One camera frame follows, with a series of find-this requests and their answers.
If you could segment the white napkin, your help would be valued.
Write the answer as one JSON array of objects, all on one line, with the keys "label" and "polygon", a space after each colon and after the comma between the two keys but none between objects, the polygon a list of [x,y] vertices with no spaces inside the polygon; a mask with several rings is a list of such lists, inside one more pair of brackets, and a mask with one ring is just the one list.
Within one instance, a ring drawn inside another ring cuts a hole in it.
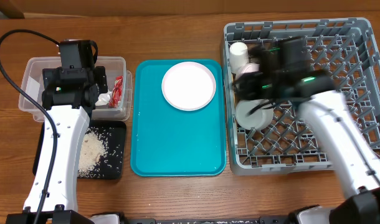
[{"label": "white napkin", "polygon": [[96,106],[105,106],[108,105],[112,98],[112,92],[108,91],[107,93],[101,93],[98,96],[98,101],[95,103]]}]

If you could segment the small pink plate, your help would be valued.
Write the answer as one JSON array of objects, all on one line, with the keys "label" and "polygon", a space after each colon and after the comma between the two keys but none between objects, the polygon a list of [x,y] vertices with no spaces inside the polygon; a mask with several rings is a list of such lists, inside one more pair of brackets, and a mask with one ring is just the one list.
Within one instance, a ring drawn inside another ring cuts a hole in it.
[{"label": "small pink plate", "polygon": [[257,63],[247,63],[241,66],[235,74],[235,80],[238,80],[245,73],[258,72],[260,65]]}]

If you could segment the red snack wrapper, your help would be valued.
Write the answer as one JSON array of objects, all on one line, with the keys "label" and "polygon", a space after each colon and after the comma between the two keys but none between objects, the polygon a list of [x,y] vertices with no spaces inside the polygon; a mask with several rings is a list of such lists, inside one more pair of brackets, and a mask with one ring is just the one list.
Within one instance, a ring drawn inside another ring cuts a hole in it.
[{"label": "red snack wrapper", "polygon": [[122,96],[122,88],[123,88],[123,76],[119,76],[115,78],[114,87],[112,90],[112,95],[109,101],[110,108],[117,108],[121,103]]}]

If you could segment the grey bowl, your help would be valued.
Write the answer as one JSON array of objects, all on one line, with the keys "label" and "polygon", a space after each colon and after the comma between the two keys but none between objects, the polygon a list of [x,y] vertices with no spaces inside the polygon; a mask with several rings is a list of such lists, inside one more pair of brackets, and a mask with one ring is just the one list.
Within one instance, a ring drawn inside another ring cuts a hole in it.
[{"label": "grey bowl", "polygon": [[252,128],[262,130],[266,128],[273,120],[274,112],[273,108],[269,109],[270,105],[264,106],[251,115],[247,114],[251,109],[265,102],[267,100],[240,100],[235,107],[237,124],[246,130],[251,130]]}]

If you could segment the pale green paper cup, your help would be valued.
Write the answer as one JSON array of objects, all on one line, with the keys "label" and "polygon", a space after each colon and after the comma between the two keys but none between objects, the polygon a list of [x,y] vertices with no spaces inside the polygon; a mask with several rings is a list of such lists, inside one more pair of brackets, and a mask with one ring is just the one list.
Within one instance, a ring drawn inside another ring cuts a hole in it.
[{"label": "pale green paper cup", "polygon": [[249,62],[248,47],[243,42],[235,42],[229,47],[229,63],[232,73],[237,74]]}]

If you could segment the large pink plate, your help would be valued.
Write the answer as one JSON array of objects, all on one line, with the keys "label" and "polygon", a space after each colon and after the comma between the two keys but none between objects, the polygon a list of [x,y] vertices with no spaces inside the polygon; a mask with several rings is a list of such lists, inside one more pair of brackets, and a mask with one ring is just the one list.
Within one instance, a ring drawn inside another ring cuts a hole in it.
[{"label": "large pink plate", "polygon": [[180,62],[165,73],[161,90],[164,99],[174,108],[196,111],[212,101],[216,92],[216,80],[205,65]]}]

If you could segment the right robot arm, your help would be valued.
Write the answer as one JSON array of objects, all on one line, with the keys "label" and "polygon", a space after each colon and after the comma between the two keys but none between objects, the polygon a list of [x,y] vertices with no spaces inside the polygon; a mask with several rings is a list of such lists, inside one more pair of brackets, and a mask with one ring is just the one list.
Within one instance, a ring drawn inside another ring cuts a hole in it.
[{"label": "right robot arm", "polygon": [[335,168],[345,201],[336,208],[314,205],[295,210],[287,223],[380,223],[380,161],[325,70],[245,73],[233,88],[242,100],[296,102],[299,118]]}]

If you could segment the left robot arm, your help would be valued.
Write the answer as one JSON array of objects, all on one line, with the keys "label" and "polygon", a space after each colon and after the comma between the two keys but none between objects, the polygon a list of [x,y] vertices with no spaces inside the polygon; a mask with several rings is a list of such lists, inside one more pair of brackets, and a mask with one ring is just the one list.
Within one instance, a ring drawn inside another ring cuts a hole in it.
[{"label": "left robot arm", "polygon": [[37,172],[23,211],[6,221],[91,223],[77,211],[77,172],[92,111],[107,92],[105,68],[45,68],[42,75],[44,136]]}]

